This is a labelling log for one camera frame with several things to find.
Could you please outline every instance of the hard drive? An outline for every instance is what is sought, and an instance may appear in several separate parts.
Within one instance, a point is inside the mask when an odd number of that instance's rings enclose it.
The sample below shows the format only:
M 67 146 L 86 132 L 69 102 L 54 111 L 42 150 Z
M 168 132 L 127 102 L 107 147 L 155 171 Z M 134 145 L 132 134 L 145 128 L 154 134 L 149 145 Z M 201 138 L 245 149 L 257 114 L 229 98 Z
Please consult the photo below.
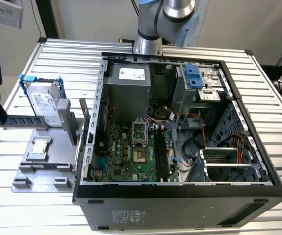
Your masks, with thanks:
M 23 84 L 35 114 L 44 116 L 49 127 L 62 127 L 57 105 L 61 98 L 66 98 L 63 80 L 27 76 Z

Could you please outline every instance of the ram slot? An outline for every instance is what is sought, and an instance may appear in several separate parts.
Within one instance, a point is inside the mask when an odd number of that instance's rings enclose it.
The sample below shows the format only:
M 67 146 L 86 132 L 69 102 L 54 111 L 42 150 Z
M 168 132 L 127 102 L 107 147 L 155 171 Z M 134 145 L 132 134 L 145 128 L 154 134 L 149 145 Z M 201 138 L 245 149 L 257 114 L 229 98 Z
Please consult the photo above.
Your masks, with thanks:
M 154 150 L 156 159 L 157 181 L 166 182 L 169 178 L 169 175 L 163 130 L 154 131 Z

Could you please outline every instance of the green circuit board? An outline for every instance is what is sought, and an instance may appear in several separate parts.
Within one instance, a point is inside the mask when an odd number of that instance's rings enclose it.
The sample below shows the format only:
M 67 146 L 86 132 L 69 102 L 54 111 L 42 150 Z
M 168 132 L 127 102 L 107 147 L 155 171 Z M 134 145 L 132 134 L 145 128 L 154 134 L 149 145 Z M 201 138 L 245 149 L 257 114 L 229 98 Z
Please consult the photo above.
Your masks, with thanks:
M 165 154 L 168 163 L 169 150 L 172 149 L 173 152 L 175 152 L 171 131 L 166 130 L 164 132 L 164 137 L 166 147 Z M 148 141 L 145 148 L 141 146 L 133 147 L 131 142 L 132 125 L 111 126 L 109 135 L 109 150 L 107 154 L 103 156 L 106 158 L 105 171 L 102 173 L 99 171 L 98 177 L 95 177 L 96 181 L 157 182 L 153 129 L 148 129 Z M 169 178 L 171 182 L 177 182 L 177 163 L 174 163 L 173 167 L 174 173 L 171 174 Z

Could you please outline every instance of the blue tab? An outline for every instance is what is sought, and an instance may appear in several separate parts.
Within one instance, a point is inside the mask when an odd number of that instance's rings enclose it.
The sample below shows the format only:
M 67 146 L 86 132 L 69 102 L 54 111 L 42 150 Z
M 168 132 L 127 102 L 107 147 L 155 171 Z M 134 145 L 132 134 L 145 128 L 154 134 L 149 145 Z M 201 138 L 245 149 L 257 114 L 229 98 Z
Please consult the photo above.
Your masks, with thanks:
M 147 4 L 147 3 L 151 3 L 153 1 L 158 1 L 158 0 L 140 0 L 140 5 L 144 5 L 144 4 Z
M 189 81 L 189 88 L 203 88 L 203 81 L 197 65 L 184 65 L 184 74 Z
M 37 80 L 37 77 L 35 76 L 26 76 L 24 81 L 25 82 L 35 82 Z
M 62 78 L 59 76 L 57 82 L 60 85 L 60 94 L 61 94 L 61 98 L 66 99 L 66 91 L 64 90 L 64 85 L 63 85 L 63 80 Z
M 173 160 L 177 161 L 177 162 L 182 162 L 182 159 L 181 158 L 176 158 L 175 156 L 172 156 L 171 157 Z
M 35 116 L 36 116 L 36 112 L 35 112 L 35 110 L 34 110 L 34 108 L 33 108 L 32 102 L 31 102 L 31 100 L 30 100 L 30 98 L 29 98 L 29 96 L 28 96 L 28 94 L 27 94 L 26 87 L 24 86 L 23 78 L 24 78 L 24 75 L 23 75 L 23 74 L 20 74 L 20 75 L 18 76 L 19 85 L 20 85 L 20 87 L 22 88 L 24 95 L 27 96 L 27 99 L 28 99 L 28 101 L 29 101 L 29 104 L 31 105 L 31 108 L 32 108 L 32 110 L 33 110 L 33 112 L 34 112 L 34 114 L 35 114 Z

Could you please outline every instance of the power supply label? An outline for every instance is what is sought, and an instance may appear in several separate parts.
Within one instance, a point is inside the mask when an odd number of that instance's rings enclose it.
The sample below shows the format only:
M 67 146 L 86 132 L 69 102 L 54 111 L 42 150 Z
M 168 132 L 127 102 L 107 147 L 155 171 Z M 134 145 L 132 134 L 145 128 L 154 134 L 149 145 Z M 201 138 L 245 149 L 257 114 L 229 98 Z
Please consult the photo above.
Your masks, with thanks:
M 54 98 L 50 94 L 32 93 L 34 104 L 38 115 L 44 116 L 45 122 L 49 126 L 59 126 L 61 121 L 57 111 Z
M 145 70 L 133 68 L 120 68 L 119 79 L 144 81 Z
M 146 210 L 112 210 L 114 224 L 144 223 Z

